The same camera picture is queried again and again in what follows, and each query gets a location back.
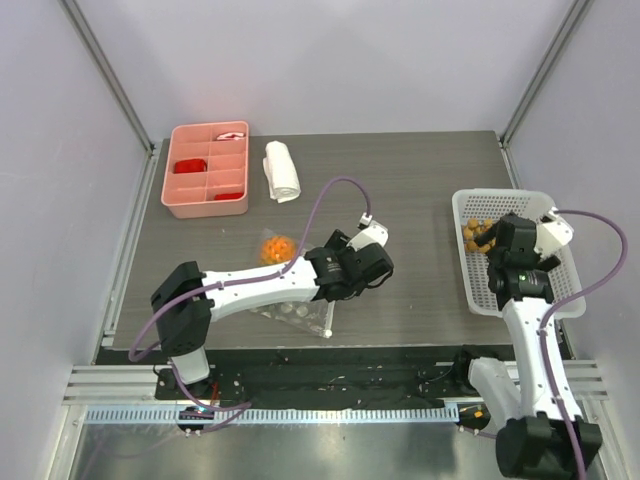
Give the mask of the red item front compartment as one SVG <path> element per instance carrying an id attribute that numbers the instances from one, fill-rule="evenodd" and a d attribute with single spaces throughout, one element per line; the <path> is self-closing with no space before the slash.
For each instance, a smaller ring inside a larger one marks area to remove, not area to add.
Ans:
<path id="1" fill-rule="evenodd" d="M 244 196 L 243 192 L 221 193 L 214 196 L 214 201 L 235 201 Z"/>

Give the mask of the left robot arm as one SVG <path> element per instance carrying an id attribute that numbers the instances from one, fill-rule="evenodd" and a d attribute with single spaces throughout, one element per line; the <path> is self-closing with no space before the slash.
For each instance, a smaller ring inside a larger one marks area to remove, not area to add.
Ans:
<path id="1" fill-rule="evenodd" d="M 388 230 L 373 223 L 354 238 L 336 230 L 325 246 L 288 263 L 236 272 L 201 272 L 195 262 L 177 267 L 155 292 L 152 308 L 179 388 L 193 399 L 212 389 L 204 348 L 210 323 L 278 303 L 349 300 L 377 288 L 394 271 L 388 239 Z"/>

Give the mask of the polka dot zip top bag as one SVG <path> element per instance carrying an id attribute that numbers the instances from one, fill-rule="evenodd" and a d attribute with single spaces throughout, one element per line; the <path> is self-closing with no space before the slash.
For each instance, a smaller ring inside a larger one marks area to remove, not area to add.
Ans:
<path id="1" fill-rule="evenodd" d="M 335 303 L 281 302 L 250 309 L 251 313 L 274 319 L 312 335 L 329 339 L 333 335 Z"/>

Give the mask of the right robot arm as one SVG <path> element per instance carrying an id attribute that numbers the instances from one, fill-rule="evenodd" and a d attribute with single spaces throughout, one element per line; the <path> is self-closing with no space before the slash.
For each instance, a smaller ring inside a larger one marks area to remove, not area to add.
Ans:
<path id="1" fill-rule="evenodd" d="M 549 279 L 572 227 L 551 209 L 539 220 L 508 213 L 481 234 L 488 288 L 495 295 L 515 355 L 518 378 L 504 362 L 469 357 L 451 371 L 457 391 L 479 393 L 498 428 L 500 473 L 518 479 L 583 479 L 602 445 L 598 425 L 584 420 L 557 342 Z"/>

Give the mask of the white perforated basket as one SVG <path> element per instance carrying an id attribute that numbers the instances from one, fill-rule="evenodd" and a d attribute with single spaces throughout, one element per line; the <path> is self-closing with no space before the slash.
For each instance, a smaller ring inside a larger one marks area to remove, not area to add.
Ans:
<path id="1" fill-rule="evenodd" d="M 467 189 L 452 208 L 469 310 L 501 317 L 511 300 L 531 296 L 555 305 L 555 321 L 578 318 L 586 302 L 568 243 L 573 228 L 547 194 Z"/>

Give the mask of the fake longan bunch with stem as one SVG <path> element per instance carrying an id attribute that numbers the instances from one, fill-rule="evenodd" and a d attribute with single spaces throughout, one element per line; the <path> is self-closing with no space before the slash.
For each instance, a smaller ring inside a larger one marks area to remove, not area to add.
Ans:
<path id="1" fill-rule="evenodd" d="M 462 227 L 461 233 L 464 241 L 464 250 L 466 253 L 482 253 L 487 254 L 495 245 L 496 240 L 491 239 L 486 244 L 480 246 L 477 239 L 493 225 L 492 219 L 470 218 Z"/>

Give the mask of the rolled white towel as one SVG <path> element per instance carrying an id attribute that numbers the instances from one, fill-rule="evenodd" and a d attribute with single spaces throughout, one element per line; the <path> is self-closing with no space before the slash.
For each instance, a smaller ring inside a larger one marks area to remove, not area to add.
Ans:
<path id="1" fill-rule="evenodd" d="M 298 173 L 285 143 L 271 141 L 266 144 L 263 170 L 272 200 L 285 203 L 300 196 Z"/>

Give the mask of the aluminium rail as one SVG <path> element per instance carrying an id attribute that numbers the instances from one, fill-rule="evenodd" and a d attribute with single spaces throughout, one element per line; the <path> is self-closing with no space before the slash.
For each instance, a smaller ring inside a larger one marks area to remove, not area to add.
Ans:
<path id="1" fill-rule="evenodd" d="M 588 376 L 598 373 L 591 361 L 566 361 L 567 377 L 577 403 L 609 399 L 601 377 Z M 461 413 L 481 398 L 455 397 L 445 400 L 439 408 L 419 409 L 343 409 L 343 410 L 296 410 L 296 409 L 249 409 L 230 423 L 238 425 L 295 425 L 295 424 L 390 424 L 390 423 L 440 423 L 460 421 Z M 193 427 L 221 423 L 237 412 L 217 412 L 212 417 L 201 407 L 183 401 L 138 402 L 137 404 L 96 404 L 86 406 L 78 422 L 83 425 L 180 425 Z"/>

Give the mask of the orange fake pineapple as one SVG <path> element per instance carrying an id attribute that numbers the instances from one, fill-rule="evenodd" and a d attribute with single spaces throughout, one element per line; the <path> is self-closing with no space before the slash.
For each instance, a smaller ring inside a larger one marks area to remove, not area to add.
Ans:
<path id="1" fill-rule="evenodd" d="M 271 230 L 263 231 L 263 238 L 259 248 L 261 265 L 287 263 L 296 256 L 296 251 L 297 244 L 292 238 L 277 234 Z"/>

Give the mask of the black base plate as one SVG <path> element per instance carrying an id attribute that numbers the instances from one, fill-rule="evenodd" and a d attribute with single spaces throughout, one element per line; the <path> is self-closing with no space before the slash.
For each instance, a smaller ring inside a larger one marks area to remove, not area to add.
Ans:
<path id="1" fill-rule="evenodd" d="M 505 345 L 210 350 L 208 377 L 189 391 L 254 409 L 441 408 L 448 398 L 475 395 L 467 373 L 479 357 L 514 354 Z"/>

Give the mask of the pink compartment tray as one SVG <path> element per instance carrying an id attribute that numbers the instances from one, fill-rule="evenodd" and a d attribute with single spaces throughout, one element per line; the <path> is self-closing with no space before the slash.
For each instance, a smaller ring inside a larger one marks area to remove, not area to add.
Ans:
<path id="1" fill-rule="evenodd" d="M 186 124 L 172 131 L 161 203 L 177 219 L 248 211 L 249 125 Z"/>

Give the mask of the red white item in tray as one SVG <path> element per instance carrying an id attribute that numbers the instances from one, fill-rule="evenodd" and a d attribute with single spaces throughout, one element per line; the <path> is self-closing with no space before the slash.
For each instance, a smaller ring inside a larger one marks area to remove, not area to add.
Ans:
<path id="1" fill-rule="evenodd" d="M 225 132 L 216 137 L 216 141 L 236 141 L 246 137 L 244 132 Z"/>

